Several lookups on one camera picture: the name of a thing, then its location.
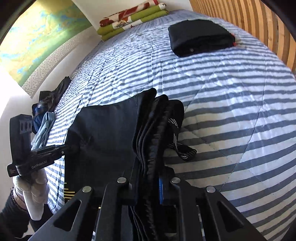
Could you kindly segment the black sleeved left forearm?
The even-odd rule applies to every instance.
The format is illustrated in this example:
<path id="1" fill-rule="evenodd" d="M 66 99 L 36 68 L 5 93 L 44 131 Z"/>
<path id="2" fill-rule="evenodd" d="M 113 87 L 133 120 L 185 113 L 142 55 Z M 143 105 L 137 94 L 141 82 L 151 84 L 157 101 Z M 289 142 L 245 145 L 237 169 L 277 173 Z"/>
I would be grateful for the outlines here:
<path id="1" fill-rule="evenodd" d="M 1 211 L 1 240 L 28 240 L 30 235 L 25 233 L 29 225 L 36 232 L 52 216 L 51 209 L 45 204 L 42 218 L 38 221 L 32 220 L 22 194 L 13 188 Z"/>

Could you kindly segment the white gloved left hand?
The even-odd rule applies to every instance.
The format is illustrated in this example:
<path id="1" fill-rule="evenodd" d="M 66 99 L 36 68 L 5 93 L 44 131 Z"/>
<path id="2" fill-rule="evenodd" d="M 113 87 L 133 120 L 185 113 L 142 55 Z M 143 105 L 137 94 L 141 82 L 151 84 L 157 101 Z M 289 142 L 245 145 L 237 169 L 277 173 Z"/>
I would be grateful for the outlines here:
<path id="1" fill-rule="evenodd" d="M 33 172 L 26 180 L 24 177 L 13 177 L 13 196 L 17 204 L 28 211 L 30 218 L 39 221 L 48 202 L 48 179 L 44 169 Z"/>

